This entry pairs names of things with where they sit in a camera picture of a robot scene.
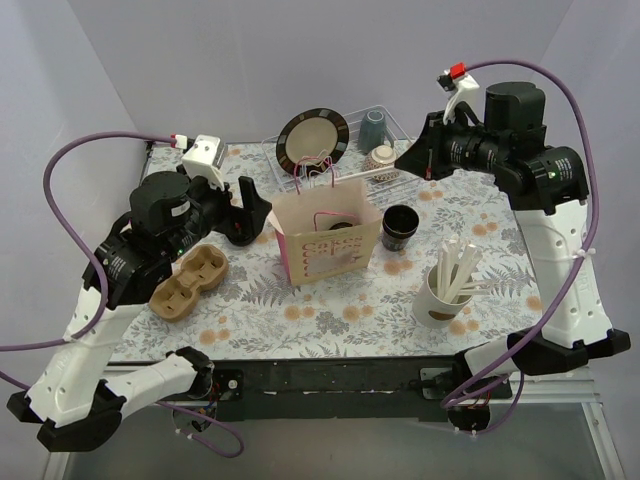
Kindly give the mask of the brown cardboard cup carrier stack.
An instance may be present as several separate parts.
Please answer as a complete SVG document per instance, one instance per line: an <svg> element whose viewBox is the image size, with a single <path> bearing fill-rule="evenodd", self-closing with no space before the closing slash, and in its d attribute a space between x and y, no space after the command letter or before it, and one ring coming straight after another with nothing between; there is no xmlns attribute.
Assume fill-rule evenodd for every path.
<svg viewBox="0 0 640 480"><path fill-rule="evenodd" d="M149 307L166 322L184 320L196 307L201 294L216 288L229 270L227 257L218 248L195 247L179 263L179 268L154 291Z"/></svg>

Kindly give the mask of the paper bag pink handles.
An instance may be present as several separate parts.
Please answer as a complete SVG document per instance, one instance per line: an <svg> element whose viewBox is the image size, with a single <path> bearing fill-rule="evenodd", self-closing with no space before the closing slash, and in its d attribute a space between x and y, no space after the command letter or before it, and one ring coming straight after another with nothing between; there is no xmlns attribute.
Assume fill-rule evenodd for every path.
<svg viewBox="0 0 640 480"><path fill-rule="evenodd" d="M281 259L293 286L312 283L368 266L381 230L382 213L367 198L363 179L334 181L283 193L271 201ZM352 219L351 228L328 225Z"/></svg>

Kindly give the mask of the white paper stirrer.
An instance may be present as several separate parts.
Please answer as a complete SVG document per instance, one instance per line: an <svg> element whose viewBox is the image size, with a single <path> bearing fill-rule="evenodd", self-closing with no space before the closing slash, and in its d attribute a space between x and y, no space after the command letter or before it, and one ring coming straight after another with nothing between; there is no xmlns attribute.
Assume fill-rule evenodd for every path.
<svg viewBox="0 0 640 480"><path fill-rule="evenodd" d="M389 175L389 174L395 175L397 173L399 173L399 170L396 169L393 165L391 165L383 168L378 168L373 170L364 170L361 172L340 176L336 179L336 182L341 183L349 180L366 179L366 178L381 176L381 175Z"/></svg>

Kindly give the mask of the black cup lid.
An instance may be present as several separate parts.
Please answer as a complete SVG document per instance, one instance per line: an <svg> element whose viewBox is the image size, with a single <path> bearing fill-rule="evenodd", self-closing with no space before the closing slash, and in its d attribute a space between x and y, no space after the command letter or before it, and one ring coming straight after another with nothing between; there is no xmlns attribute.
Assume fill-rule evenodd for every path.
<svg viewBox="0 0 640 480"><path fill-rule="evenodd" d="M355 225L355 222L352 219L350 220L340 219L340 220L333 221L331 224L329 224L327 229L329 231L340 230L345 228L351 228L354 225Z"/></svg>

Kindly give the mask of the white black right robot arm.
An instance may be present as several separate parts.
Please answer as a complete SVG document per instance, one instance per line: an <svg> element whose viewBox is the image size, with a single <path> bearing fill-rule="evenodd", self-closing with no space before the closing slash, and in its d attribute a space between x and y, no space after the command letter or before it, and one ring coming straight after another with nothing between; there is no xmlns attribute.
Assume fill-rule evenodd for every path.
<svg viewBox="0 0 640 480"><path fill-rule="evenodd" d="M474 80L448 82L445 109L427 115L420 136L395 163L426 180L457 169L492 175L532 264L545 324L457 353L453 387L469 398L491 376L568 372L631 347L629 334L605 313L589 255L595 190L575 150L546 144L544 92L530 82L491 85L479 120L467 103L478 88Z"/></svg>

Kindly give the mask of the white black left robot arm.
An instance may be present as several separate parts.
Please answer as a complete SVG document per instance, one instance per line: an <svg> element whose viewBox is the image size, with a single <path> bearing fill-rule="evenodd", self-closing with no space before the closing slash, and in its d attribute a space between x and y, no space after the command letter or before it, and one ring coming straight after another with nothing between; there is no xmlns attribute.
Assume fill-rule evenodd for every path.
<svg viewBox="0 0 640 480"><path fill-rule="evenodd" d="M252 178L238 183L239 206L227 184L212 186L183 172L153 173L131 192L129 210L91 254L63 343L40 378L7 402L19 421L39 424L37 438L48 451L95 450L148 405L176 394L193 400L210 394L213 363L192 347L119 379L103 372L176 260L212 232L236 246L261 233L271 204Z"/></svg>

